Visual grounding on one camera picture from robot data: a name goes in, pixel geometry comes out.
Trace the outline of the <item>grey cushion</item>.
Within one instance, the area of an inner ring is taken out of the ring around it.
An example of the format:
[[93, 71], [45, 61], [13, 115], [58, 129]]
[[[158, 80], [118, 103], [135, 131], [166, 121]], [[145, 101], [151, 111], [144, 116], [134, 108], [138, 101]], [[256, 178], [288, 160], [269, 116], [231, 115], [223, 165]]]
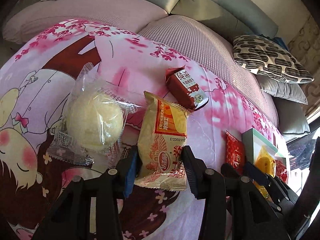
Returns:
[[264, 75], [256, 75], [255, 77], [263, 92], [275, 98], [281, 98], [304, 105], [308, 104], [308, 100], [298, 84], [279, 82]]

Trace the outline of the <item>beige orange cracker packet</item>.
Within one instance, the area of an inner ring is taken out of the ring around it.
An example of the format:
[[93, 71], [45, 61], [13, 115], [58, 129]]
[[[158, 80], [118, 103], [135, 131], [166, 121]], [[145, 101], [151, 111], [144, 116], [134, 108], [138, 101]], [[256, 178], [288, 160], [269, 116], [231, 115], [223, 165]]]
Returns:
[[147, 108], [138, 137], [142, 166], [135, 184], [140, 187], [184, 191], [187, 176], [181, 161], [187, 140], [189, 112], [177, 103], [144, 92]]

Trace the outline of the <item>black white patterned pillow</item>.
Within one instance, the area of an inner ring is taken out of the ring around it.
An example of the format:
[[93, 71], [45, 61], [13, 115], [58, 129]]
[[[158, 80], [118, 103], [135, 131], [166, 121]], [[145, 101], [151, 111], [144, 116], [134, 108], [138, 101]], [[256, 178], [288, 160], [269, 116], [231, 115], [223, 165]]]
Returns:
[[283, 83], [311, 83], [313, 76], [286, 49], [268, 38], [241, 35], [233, 39], [234, 61], [255, 75]]

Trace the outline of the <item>dark red biscuit packet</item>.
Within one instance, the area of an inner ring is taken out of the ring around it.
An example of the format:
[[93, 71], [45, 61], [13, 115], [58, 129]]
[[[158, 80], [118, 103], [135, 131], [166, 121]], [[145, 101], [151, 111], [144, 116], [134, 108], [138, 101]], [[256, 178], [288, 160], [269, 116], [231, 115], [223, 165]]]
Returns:
[[165, 83], [169, 92], [187, 110], [197, 111], [209, 102], [208, 96], [187, 72], [185, 66], [168, 68], [165, 71]]

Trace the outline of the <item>yellow pastry packet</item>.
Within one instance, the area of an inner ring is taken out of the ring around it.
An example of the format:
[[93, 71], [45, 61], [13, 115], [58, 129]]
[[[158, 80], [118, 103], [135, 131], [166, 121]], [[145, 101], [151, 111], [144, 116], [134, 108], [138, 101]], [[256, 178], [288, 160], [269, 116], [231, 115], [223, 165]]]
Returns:
[[[276, 175], [276, 161], [272, 155], [267, 152], [265, 146], [262, 146], [259, 152], [259, 155], [255, 161], [255, 166], [263, 173], [272, 176], [273, 178]], [[253, 184], [257, 187], [259, 192], [263, 195], [263, 197], [269, 202], [273, 202], [266, 188], [256, 181], [253, 181]]]

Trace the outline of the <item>mint green tray box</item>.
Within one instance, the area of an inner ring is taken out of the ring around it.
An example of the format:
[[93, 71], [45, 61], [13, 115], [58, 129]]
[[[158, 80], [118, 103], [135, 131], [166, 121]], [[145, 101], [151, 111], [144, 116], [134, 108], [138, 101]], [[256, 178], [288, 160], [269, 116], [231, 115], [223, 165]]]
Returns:
[[285, 184], [288, 183], [289, 154], [287, 149], [278, 150], [256, 129], [252, 128], [242, 133], [242, 143], [245, 148], [247, 161], [272, 177], [277, 176]]

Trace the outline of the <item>grey sectional sofa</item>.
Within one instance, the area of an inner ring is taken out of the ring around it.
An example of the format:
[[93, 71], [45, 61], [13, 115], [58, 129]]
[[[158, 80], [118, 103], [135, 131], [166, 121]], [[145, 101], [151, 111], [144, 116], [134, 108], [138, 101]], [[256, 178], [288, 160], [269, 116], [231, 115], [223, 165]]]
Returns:
[[[19, 0], [9, 12], [4, 25], [11, 16], [16, 15], [30, 5], [42, 1], [51, 0]], [[169, 16], [180, 15], [200, 22], [230, 44], [232, 44], [233, 38], [239, 35], [262, 34], [274, 36], [277, 30], [276, 24], [251, 0], [145, 1], [162, 8]], [[283, 136], [301, 137], [309, 133], [310, 127], [302, 112], [300, 103], [273, 96], [271, 98], [278, 113], [278, 128]]]

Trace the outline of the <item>red gold cake packet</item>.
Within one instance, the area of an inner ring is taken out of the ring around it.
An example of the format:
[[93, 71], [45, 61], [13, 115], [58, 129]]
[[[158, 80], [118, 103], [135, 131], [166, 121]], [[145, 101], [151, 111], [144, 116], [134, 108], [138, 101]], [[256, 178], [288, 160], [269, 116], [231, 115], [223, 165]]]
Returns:
[[226, 132], [226, 163], [230, 164], [239, 174], [243, 174], [245, 165], [244, 144], [228, 131]]

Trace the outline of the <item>pink sofa seat cover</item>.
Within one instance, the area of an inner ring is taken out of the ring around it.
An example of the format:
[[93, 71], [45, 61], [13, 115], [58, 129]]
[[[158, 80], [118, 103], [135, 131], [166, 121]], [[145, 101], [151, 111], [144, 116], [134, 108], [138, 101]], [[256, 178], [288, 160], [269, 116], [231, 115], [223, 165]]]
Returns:
[[166, 44], [222, 78], [278, 126], [270, 95], [260, 90], [253, 74], [233, 59], [233, 46], [216, 32], [191, 18], [169, 16], [145, 0], [57, 0], [30, 5], [4, 25], [5, 40], [24, 44], [56, 23], [86, 19], [112, 25]]

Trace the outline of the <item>beige patterned curtain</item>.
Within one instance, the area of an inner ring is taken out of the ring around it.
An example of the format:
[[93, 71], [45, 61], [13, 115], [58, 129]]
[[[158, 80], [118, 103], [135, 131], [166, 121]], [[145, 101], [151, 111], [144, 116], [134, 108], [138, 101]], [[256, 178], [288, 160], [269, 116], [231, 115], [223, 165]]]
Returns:
[[291, 54], [314, 77], [314, 81], [301, 85], [308, 100], [303, 106], [307, 118], [319, 112], [319, 26], [313, 17], [305, 22], [298, 34], [289, 42]]

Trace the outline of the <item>round white bun packet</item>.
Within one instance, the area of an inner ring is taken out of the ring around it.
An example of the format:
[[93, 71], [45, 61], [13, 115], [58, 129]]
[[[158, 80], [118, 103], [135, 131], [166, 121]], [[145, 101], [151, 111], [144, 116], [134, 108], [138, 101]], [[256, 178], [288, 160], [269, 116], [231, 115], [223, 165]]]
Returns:
[[113, 85], [84, 65], [64, 106], [62, 120], [47, 149], [49, 156], [74, 165], [113, 168], [121, 159], [121, 136], [140, 96]]

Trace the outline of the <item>red foil candy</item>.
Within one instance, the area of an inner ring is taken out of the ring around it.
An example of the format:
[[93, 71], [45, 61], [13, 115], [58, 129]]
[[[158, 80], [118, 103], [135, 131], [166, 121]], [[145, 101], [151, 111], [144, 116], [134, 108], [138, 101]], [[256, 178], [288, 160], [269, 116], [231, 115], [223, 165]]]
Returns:
[[276, 176], [287, 184], [289, 177], [288, 172], [285, 165], [280, 160], [276, 160]]

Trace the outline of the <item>pink cartoon tablecloth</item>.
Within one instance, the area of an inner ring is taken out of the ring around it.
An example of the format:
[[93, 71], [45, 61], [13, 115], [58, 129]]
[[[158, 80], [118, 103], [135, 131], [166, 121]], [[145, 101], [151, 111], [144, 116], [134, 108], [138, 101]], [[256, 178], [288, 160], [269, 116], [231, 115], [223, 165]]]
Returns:
[[33, 239], [75, 178], [89, 183], [133, 146], [142, 168], [116, 201], [123, 239], [197, 239], [204, 201], [181, 150], [219, 170], [229, 134], [255, 129], [287, 153], [255, 77], [212, 37], [213, 55], [89, 20], [66, 20], [1, 68], [1, 239]]

